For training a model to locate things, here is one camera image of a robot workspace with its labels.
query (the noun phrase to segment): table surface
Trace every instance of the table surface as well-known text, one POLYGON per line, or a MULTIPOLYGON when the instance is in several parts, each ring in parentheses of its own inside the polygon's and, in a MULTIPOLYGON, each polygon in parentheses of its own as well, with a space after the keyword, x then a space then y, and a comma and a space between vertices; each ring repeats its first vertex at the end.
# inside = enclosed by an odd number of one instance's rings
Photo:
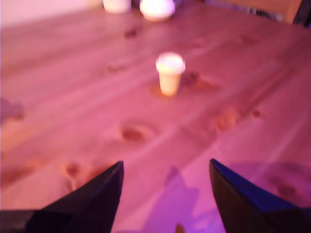
POLYGON ((1 32, 1 207, 41 208, 124 160, 113 232, 224 232, 208 162, 311 207, 311 31, 190 1, 1 32), (186 61, 161 95, 156 58, 186 61))

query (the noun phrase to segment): wall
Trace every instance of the wall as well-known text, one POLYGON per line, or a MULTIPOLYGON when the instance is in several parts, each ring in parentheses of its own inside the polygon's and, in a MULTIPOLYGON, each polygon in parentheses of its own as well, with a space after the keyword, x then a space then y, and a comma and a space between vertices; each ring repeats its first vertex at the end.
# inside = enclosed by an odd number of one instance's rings
POLYGON ((1 26, 58 16, 102 3, 102 0, 1 0, 1 26))

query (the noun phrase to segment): wood grain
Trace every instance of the wood grain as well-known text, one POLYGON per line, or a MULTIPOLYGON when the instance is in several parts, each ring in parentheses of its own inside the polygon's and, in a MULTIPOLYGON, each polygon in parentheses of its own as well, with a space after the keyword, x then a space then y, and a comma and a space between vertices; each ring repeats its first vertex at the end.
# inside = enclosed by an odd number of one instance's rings
POLYGON ((2 208, 41 208, 124 160, 114 232, 224 232, 211 158, 311 205, 310 31, 187 1, 161 23, 94 9, 1 34, 2 208), (165 51, 186 61, 173 98, 165 51))

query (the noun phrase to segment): paper cup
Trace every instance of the paper cup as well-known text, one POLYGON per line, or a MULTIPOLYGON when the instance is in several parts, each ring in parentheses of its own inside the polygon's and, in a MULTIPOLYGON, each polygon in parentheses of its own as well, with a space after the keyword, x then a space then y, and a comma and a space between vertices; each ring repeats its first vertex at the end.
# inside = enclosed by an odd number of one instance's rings
POLYGON ((121 14, 131 9, 131 0, 103 0, 104 9, 108 13, 121 14))
POLYGON ((155 66, 159 72, 161 92, 166 96, 174 96, 179 88, 181 74, 186 69, 183 58, 177 53, 163 53, 155 66))

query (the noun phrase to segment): small white cup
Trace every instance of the small white cup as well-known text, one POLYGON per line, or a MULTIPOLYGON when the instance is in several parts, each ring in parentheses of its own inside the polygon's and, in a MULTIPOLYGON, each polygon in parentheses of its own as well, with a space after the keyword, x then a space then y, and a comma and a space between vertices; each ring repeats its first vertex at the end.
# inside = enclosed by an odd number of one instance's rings
POLYGON ((159 56, 155 63, 159 72, 160 89, 166 96, 174 96, 179 88, 181 74, 186 69, 183 58, 174 52, 166 52, 159 56))
POLYGON ((121 14, 131 9, 131 0, 103 0, 104 9, 108 13, 121 14))

